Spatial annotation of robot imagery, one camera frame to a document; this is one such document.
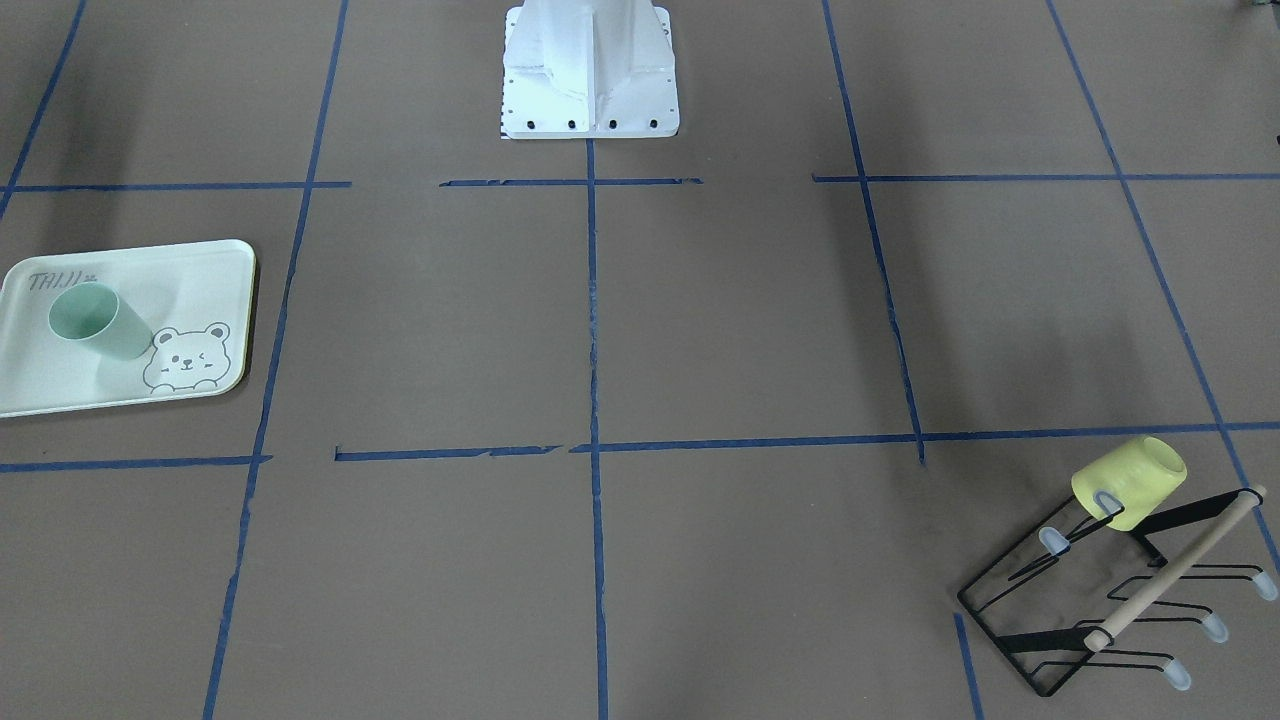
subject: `bear face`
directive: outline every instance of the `bear face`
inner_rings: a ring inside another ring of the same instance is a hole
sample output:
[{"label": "bear face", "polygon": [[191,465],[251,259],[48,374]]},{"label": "bear face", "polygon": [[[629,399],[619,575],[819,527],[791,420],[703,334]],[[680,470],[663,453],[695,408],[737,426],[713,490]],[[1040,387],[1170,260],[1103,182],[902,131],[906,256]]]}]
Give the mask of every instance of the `bear face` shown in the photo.
[{"label": "bear face", "polygon": [[155,352],[142,370],[142,382],[152,393],[161,388],[218,387],[218,380],[232,369],[232,359],[227,355],[229,336],[227,323],[214,323],[204,331],[188,333],[164,328],[151,341]]}]

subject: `wooden handle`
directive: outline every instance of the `wooden handle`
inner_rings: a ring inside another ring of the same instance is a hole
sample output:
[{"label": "wooden handle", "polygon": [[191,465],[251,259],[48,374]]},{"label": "wooden handle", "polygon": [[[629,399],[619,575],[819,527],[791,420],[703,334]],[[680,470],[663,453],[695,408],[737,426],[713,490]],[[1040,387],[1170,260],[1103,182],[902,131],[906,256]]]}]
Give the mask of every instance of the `wooden handle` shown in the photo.
[{"label": "wooden handle", "polygon": [[1165,591],[1170,588],[1179,578],[1187,574],[1192,569],[1192,565],[1199,562],[1199,559],[1204,556],[1206,552],[1217,541],[1222,539],[1226,533],[1231,532],[1249,510],[1253,510],[1258,505],[1262,505],[1260,496],[1266,496],[1267,489],[1262,486],[1253,486],[1252,488],[1258,495],[1252,492],[1242,492],[1235,496],[1235,500],[1226,506],[1226,510],[1219,515],[1213,524],[1204,529],[1203,533],[1196,541],[1183,551],[1174,561],[1169,565],[1161,568],[1156,577],[1147,582],[1138,592],[1135,592],[1129,600],[1124,601],[1120,607],[1115,610],[1106,620],[1100,625],[1101,629],[1093,630],[1084,638],[1084,644],[1093,652],[1111,644],[1116,635],[1119,635],[1129,623],[1133,623],[1142,615],[1152,602],[1160,600],[1160,596],[1165,594]]}]

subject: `tray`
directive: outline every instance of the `tray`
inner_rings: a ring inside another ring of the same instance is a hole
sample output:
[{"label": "tray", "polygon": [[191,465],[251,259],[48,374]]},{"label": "tray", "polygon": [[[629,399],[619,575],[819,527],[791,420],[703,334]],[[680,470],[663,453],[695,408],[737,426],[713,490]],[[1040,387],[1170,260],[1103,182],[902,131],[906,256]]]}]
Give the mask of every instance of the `tray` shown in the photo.
[{"label": "tray", "polygon": [[[239,240],[18,263],[0,286],[0,418],[229,391],[244,375],[256,265],[253,249]],[[155,331],[141,357],[102,357],[49,329],[54,299],[95,279],[115,288]],[[200,369],[161,373],[173,357],[183,364],[201,354]]]}]

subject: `mint green cup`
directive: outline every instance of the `mint green cup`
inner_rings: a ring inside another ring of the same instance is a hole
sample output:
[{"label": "mint green cup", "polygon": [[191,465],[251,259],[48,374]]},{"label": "mint green cup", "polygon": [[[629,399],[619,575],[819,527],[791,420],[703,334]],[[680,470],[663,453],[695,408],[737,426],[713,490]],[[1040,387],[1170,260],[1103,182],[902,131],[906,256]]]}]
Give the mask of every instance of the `mint green cup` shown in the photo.
[{"label": "mint green cup", "polygon": [[115,360],[133,360],[151,347],[151,328],[114,290],[97,282],[59,295],[49,309],[49,329]]}]

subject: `gray surface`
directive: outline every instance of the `gray surface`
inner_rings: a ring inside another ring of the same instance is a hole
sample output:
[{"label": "gray surface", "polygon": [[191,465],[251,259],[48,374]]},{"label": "gray surface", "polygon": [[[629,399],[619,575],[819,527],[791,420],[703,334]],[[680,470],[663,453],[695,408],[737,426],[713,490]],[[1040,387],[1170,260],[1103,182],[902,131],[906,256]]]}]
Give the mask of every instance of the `gray surface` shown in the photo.
[{"label": "gray surface", "polygon": [[[260,281],[232,392],[0,423],[5,719],[972,717],[955,592],[1129,432],[1105,428],[1215,421],[1119,181],[874,182],[918,462],[861,188],[810,178],[856,173],[820,0],[666,3],[681,133],[594,169],[703,184],[442,187],[589,172],[580,142],[498,138],[509,3],[352,3],[314,168],[337,1],[87,3],[19,186],[353,186],[12,196],[0,269],[239,237]],[[1270,8],[1057,5],[1125,172],[1280,173]],[[74,12],[0,1],[0,188]],[[832,17],[869,174],[1112,172],[1047,4]],[[1276,184],[1132,183],[1272,486]],[[600,441],[637,445],[595,462],[593,400]],[[1239,487],[1216,430],[1162,437],[1192,469],[1172,501]],[[652,445],[758,438],[810,445]],[[1211,559],[1274,568],[1252,520]],[[1230,643],[1125,638],[1189,693],[1087,671],[1044,701],[966,623],[986,716],[1274,715],[1276,609],[1192,594]]]}]

